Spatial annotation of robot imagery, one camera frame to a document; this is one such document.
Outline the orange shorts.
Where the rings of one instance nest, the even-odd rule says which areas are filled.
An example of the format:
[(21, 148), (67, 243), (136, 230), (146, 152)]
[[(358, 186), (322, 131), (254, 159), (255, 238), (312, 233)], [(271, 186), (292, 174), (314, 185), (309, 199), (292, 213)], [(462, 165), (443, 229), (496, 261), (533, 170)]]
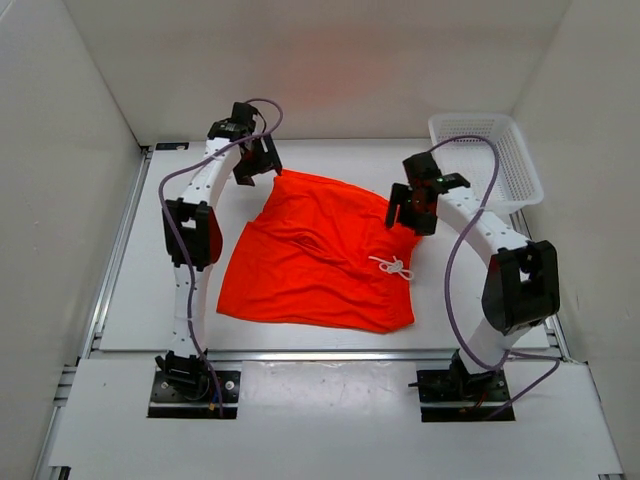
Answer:
[(387, 228), (386, 211), (371, 191), (284, 171), (236, 242), (217, 312), (377, 334), (412, 325), (410, 262), (420, 239)]

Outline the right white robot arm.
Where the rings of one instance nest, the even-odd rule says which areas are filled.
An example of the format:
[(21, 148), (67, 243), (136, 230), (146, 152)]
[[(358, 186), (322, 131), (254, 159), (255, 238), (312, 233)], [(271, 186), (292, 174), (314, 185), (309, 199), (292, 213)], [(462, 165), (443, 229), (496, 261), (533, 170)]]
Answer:
[(456, 248), (468, 244), (487, 268), (482, 317), (469, 339), (450, 322), (460, 348), (451, 362), (449, 387), (470, 400), (485, 376), (502, 367), (514, 344), (560, 308), (558, 256), (548, 241), (534, 242), (487, 210), (459, 173), (444, 175), (429, 152), (403, 162), (408, 182), (395, 183), (385, 224), (400, 224), (418, 236), (435, 233), (439, 222), (453, 228)]

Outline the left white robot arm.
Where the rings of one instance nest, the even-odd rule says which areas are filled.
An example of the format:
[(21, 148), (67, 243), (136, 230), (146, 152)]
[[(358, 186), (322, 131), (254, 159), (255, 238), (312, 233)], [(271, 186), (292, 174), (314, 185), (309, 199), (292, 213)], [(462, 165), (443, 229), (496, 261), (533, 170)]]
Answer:
[(205, 344), (208, 283), (223, 250), (216, 207), (229, 179), (253, 187), (257, 175), (282, 173), (272, 133), (283, 117), (273, 100), (234, 103), (231, 114), (210, 127), (202, 160), (167, 174), (158, 186), (175, 300), (172, 339), (156, 363), (168, 385), (189, 401), (223, 404)]

